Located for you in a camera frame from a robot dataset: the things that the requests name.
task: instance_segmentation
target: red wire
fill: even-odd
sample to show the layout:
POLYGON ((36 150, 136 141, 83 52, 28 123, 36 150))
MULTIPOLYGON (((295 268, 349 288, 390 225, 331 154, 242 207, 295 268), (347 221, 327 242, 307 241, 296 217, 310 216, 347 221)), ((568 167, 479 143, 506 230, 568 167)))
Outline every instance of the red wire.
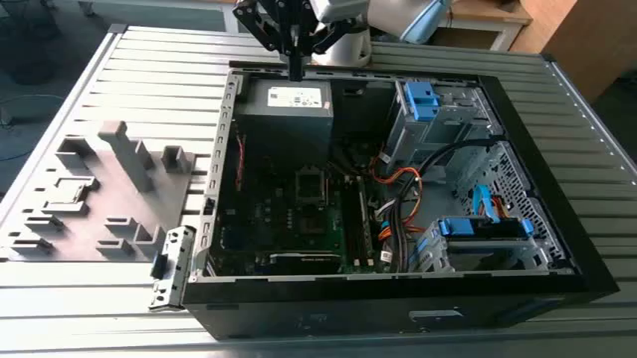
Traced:
POLYGON ((244 166, 244 157, 246 157, 246 150, 244 150, 244 143, 246 143, 246 135, 243 135, 243 139, 236 134, 236 141, 239 142, 239 167, 236 168, 236 179, 235 179, 235 186, 236 191, 240 191, 240 183, 243 181, 243 166, 244 166))

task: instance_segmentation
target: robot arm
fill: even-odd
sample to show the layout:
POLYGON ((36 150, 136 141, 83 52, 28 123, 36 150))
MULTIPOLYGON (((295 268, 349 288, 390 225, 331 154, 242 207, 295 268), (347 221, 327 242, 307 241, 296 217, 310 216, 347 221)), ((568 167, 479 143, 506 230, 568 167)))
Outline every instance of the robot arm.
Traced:
POLYGON ((323 54, 366 14, 369 0, 238 0, 235 17, 260 45, 287 61, 290 81, 303 79, 311 54, 323 54), (272 19, 259 15, 258 4, 272 19), (316 31, 319 22, 326 26, 316 31))

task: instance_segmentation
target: metal bracket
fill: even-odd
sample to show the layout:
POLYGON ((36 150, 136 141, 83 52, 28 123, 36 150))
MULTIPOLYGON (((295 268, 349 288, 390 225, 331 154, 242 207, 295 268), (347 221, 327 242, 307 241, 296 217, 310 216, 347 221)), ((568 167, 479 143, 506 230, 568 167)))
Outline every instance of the metal bracket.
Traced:
POLYGON ((151 276, 152 301, 148 306, 151 312, 180 311, 182 296, 188 276, 190 256, 195 240, 195 229, 180 226, 166 234, 162 253, 158 253, 152 262, 151 276))

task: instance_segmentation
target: gray fixture block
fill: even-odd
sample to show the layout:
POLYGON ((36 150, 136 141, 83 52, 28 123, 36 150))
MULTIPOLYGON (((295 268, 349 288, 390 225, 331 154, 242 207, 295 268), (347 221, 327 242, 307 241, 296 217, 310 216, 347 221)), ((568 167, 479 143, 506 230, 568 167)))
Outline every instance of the gray fixture block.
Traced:
POLYGON ((146 257, 154 257, 158 251, 162 250, 163 242, 166 240, 166 231, 162 226, 155 227, 155 232, 152 237, 148 235, 147 231, 143 230, 142 225, 139 226, 139 231, 135 233, 135 245, 138 245, 139 250, 143 252, 146 257))
POLYGON ((135 153, 138 154, 139 160, 142 160, 144 169, 151 169, 155 164, 152 163, 152 157, 148 153, 147 147, 143 144, 143 141, 138 139, 132 140, 131 143, 135 146, 135 153))
POLYGON ((100 182, 97 181, 96 177, 91 176, 73 175, 72 177, 59 177, 56 183, 53 184, 55 187, 59 188, 64 181, 77 182, 89 188, 89 190, 96 190, 100 187, 100 182))
POLYGON ((115 237, 131 239, 135 237, 138 226, 142 225, 138 224, 136 220, 130 216, 108 216, 104 226, 115 237))
POLYGON ((39 216, 29 216, 24 222, 24 225, 35 233, 56 233, 64 230, 64 224, 60 219, 51 215, 44 214, 39 216))
POLYGON ((61 162, 61 165, 67 168, 67 170, 88 170, 87 165, 84 164, 84 160, 77 153, 71 152, 56 152, 56 157, 61 162))
POLYGON ((190 173, 190 161, 180 146, 167 145, 163 149, 162 163, 167 173, 190 173))
POLYGON ((87 215, 88 205, 84 201, 91 189, 96 189, 100 182, 95 177, 60 177, 55 183, 56 190, 41 208, 45 214, 87 215))
POLYGON ((39 236, 13 240, 9 248, 23 256, 43 256, 51 254, 53 245, 39 236))
POLYGON ((64 138, 56 150, 56 157, 67 170, 88 170, 84 158, 89 155, 95 155, 95 151, 84 138, 64 138))
POLYGON ((97 240, 96 250, 110 259, 127 258, 135 250, 124 239, 97 240))
POLYGON ((143 161, 135 153, 135 145, 127 137, 127 123, 123 121, 105 121, 97 136, 111 145, 115 157, 135 188, 140 192, 151 191, 152 181, 148 177, 143 161))
POLYGON ((52 203, 45 202, 44 207, 40 209, 44 214, 76 214, 87 215, 88 205, 85 201, 77 203, 52 203))

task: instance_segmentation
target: floor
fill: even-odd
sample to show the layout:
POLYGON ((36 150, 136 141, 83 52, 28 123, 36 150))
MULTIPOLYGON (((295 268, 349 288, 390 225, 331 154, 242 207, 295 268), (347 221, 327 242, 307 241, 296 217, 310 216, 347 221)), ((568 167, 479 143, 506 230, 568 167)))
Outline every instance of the floor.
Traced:
MULTIPOLYGON (((96 16, 85 17, 73 1, 56 0, 52 14, 61 35, 45 44, 55 62, 56 77, 44 85, 16 85, 0 72, 0 103, 17 95, 47 94, 64 97, 96 50, 111 23, 164 28, 223 31, 223 16, 216 11, 140 7, 120 4, 95 4, 96 16)), ((60 99, 53 97, 20 98, 3 104, 13 117, 13 127, 0 125, 0 198, 8 190, 41 133, 60 99)), ((629 155, 637 158, 637 85, 618 81, 593 105, 629 155)))

